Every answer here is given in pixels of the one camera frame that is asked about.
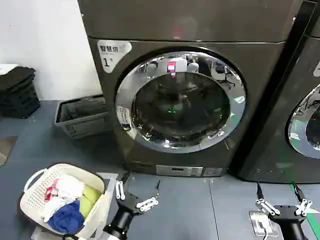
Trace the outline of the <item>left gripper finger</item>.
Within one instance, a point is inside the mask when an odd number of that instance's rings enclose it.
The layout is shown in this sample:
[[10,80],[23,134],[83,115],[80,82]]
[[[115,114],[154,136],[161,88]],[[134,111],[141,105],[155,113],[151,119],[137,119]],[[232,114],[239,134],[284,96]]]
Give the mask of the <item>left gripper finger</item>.
[[159,204],[159,196],[160,196],[160,180],[157,182],[155,187],[155,195],[151,196],[150,198],[138,202],[135,205],[135,208],[138,209],[140,212],[147,212],[151,210],[154,206]]
[[119,175],[116,183],[115,183],[115,194],[117,200],[125,200],[126,194],[129,187],[129,178],[131,176],[131,172],[124,172],[122,175]]

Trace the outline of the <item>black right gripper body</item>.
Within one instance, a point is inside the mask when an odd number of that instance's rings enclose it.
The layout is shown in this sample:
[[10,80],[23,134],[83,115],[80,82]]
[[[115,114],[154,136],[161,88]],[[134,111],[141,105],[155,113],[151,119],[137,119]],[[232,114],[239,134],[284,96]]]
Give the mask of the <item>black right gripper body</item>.
[[280,215],[269,215],[269,219],[278,224],[284,240],[307,240],[302,229],[306,215],[295,215],[296,205],[275,205]]

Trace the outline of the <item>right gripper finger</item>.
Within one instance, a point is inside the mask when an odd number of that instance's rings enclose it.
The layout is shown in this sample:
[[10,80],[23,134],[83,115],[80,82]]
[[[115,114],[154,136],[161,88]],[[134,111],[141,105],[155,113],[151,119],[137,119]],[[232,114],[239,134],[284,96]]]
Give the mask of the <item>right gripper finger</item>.
[[311,200],[307,200],[303,191],[300,189],[300,187],[295,183],[292,182],[293,191],[295,193],[295,196],[297,197],[299,201],[299,206],[297,207],[295,211],[296,216],[306,216],[307,213],[310,212],[311,206],[313,202]]
[[255,205],[258,209],[267,215],[280,215],[280,211],[276,209],[273,205],[271,205],[267,200],[264,198],[264,194],[259,182],[257,184],[256,196],[257,199],[255,201]]

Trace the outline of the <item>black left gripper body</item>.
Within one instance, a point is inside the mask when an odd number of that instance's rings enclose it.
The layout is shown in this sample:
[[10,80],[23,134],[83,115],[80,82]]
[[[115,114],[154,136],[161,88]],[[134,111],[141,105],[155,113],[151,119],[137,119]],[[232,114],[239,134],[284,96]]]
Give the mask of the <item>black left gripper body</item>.
[[108,237],[126,237],[134,217],[142,214],[142,212],[136,208],[136,204],[141,201],[142,199],[140,197],[129,191],[127,191],[125,199],[116,199],[118,206],[117,212],[111,223],[108,223],[103,228],[103,232],[106,233]]

